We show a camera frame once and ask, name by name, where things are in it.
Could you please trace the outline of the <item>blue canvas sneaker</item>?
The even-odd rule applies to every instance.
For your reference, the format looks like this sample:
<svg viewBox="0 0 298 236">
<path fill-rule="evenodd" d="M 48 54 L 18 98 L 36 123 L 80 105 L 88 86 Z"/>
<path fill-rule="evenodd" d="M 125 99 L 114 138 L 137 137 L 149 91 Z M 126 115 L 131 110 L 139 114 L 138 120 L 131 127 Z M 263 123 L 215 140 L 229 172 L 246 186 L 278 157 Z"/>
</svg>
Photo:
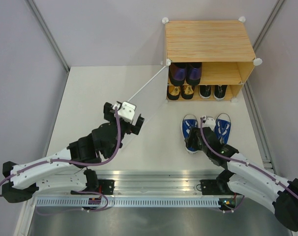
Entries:
<svg viewBox="0 0 298 236">
<path fill-rule="evenodd" d="M 214 132 L 221 144 L 227 144 L 231 132 L 231 119 L 227 113 L 221 113 L 215 120 Z"/>
<path fill-rule="evenodd" d="M 191 128 L 197 128 L 198 121 L 195 115 L 186 114 L 181 122 L 181 132 L 184 139 L 184 148 L 190 154 L 195 154 L 197 151 L 194 148 L 186 146 L 186 139 L 189 137 Z"/>
</svg>

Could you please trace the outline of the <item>white cabinet door panel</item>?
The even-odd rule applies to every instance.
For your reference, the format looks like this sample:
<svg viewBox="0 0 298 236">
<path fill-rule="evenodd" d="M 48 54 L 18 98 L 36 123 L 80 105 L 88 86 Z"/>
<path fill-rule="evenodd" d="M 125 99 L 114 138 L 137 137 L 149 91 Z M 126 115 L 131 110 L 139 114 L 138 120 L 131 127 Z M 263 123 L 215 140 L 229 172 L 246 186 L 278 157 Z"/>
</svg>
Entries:
<svg viewBox="0 0 298 236">
<path fill-rule="evenodd" d="M 125 66 L 126 72 L 120 87 L 118 101 L 127 101 L 136 106 L 134 120 L 138 116 L 146 123 L 157 113 L 166 102 L 168 67 L 161 65 Z"/>
</svg>

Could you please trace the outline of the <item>gold loafer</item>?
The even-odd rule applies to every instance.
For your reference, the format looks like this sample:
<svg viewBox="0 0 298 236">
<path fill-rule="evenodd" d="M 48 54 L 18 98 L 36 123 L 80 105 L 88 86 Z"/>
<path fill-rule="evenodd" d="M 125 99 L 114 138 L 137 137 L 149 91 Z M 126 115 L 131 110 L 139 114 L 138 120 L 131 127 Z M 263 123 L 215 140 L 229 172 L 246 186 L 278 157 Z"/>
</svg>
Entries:
<svg viewBox="0 0 298 236">
<path fill-rule="evenodd" d="M 180 97 L 180 89 L 181 86 L 168 85 L 167 98 L 172 101 L 178 100 Z"/>
<path fill-rule="evenodd" d="M 184 85 L 181 87 L 181 96 L 185 100 L 190 100 L 194 96 L 194 86 L 191 85 Z"/>
</svg>

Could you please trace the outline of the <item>black white sneaker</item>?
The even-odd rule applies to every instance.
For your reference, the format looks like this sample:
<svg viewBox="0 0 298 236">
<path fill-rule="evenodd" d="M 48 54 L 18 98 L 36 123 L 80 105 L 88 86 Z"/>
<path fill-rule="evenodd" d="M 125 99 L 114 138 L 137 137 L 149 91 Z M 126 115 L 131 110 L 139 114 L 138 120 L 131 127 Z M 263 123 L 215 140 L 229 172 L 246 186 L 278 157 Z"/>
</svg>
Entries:
<svg viewBox="0 0 298 236">
<path fill-rule="evenodd" d="M 215 85 L 213 96 L 216 100 L 222 100 L 225 98 L 227 85 Z"/>
<path fill-rule="evenodd" d="M 211 85 L 199 85 L 199 95 L 202 99 L 209 99 L 211 96 Z"/>
</svg>

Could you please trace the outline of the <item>purple pointed loafer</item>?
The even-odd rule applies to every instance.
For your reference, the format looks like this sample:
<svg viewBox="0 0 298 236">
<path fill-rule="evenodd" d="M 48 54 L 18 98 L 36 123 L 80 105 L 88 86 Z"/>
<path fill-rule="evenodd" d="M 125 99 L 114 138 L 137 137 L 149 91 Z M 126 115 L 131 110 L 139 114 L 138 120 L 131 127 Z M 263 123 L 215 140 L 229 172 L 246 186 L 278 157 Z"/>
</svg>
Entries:
<svg viewBox="0 0 298 236">
<path fill-rule="evenodd" d="M 169 66 L 169 79 L 172 85 L 182 86 L 187 74 L 187 64 L 182 62 L 171 63 Z"/>
<path fill-rule="evenodd" d="M 190 62 L 187 64 L 186 82 L 191 86 L 196 86 L 200 83 L 202 76 L 202 63 Z"/>
</svg>

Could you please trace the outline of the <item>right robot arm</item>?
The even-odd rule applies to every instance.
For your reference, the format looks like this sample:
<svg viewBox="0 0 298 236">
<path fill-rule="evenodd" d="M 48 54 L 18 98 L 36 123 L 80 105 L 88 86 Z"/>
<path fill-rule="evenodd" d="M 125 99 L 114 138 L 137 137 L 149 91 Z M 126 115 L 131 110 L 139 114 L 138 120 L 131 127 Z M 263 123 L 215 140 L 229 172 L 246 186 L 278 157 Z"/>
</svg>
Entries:
<svg viewBox="0 0 298 236">
<path fill-rule="evenodd" d="M 287 229 L 298 231 L 298 179 L 288 180 L 251 163 L 236 148 L 224 145 L 209 128 L 183 130 L 187 149 L 202 151 L 224 171 L 216 189 L 221 194 L 239 193 L 269 209 Z"/>
</svg>

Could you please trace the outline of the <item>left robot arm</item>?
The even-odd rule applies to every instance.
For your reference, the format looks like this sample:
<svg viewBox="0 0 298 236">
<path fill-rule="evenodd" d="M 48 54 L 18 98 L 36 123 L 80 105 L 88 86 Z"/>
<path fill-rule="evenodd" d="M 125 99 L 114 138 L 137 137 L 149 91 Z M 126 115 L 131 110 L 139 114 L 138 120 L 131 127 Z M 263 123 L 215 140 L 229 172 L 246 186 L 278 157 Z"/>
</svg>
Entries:
<svg viewBox="0 0 298 236">
<path fill-rule="evenodd" d="M 123 146 L 125 135 L 138 135 L 145 119 L 134 119 L 136 105 L 129 102 L 106 102 L 103 106 L 105 123 L 66 148 L 26 164 L 7 161 L 2 165 L 4 179 L 0 182 L 0 197 L 9 203 L 31 199 L 36 193 L 70 191 L 94 194 L 99 190 L 92 167 L 112 161 Z"/>
</svg>

